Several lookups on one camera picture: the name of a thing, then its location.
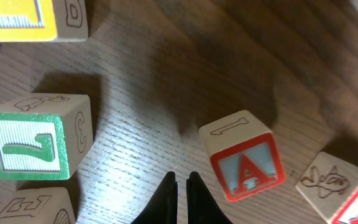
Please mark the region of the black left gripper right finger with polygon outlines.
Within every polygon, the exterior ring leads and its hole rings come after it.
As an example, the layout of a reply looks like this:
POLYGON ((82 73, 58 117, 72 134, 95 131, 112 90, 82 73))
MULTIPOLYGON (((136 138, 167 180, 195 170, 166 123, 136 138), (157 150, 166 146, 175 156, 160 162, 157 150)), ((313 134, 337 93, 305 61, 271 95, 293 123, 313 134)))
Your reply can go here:
POLYGON ((198 172, 186 180, 189 224, 232 224, 220 209, 198 172))

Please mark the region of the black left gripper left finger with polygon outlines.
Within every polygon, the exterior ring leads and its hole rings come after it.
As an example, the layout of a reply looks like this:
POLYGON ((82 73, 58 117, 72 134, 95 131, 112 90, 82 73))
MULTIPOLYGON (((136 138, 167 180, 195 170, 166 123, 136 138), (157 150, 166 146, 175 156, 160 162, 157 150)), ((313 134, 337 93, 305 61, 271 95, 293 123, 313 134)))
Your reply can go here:
POLYGON ((132 224, 177 224, 178 184, 169 171, 132 224))

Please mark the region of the red A wooden block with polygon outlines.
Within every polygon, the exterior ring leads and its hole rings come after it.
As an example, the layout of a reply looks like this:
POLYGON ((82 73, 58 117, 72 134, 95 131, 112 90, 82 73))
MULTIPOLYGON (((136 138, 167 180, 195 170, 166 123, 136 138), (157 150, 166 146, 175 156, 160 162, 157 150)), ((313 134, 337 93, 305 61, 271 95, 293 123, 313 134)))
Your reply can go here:
POLYGON ((237 202, 285 181, 271 129, 247 110, 199 128, 200 140, 229 202, 237 202))

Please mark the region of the red I wooden block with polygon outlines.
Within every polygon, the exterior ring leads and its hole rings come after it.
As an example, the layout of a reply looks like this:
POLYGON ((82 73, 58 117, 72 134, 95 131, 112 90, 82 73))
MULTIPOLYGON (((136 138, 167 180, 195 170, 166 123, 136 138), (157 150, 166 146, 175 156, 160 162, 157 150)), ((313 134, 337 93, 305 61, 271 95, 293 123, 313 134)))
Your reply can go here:
POLYGON ((358 223, 358 166, 320 152, 296 189, 326 223, 358 223))

